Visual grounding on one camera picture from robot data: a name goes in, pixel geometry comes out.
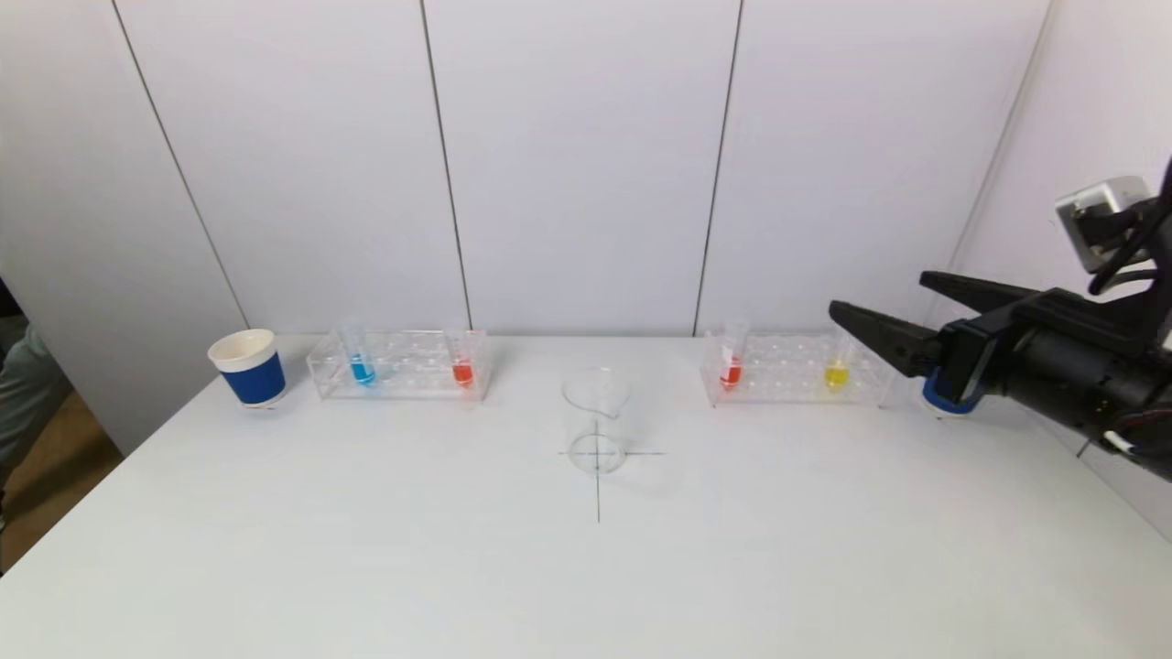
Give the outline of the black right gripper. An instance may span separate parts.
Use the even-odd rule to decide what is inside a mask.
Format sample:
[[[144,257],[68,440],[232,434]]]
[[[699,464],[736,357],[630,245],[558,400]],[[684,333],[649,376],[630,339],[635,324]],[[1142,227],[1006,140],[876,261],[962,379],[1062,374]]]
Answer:
[[[1026,288],[925,271],[924,288],[976,312],[940,333],[850,303],[829,304],[831,320],[904,378],[935,371],[940,402],[970,407],[1009,399],[1067,428],[1111,422],[1111,351],[1092,341],[1096,308],[1067,288]]]

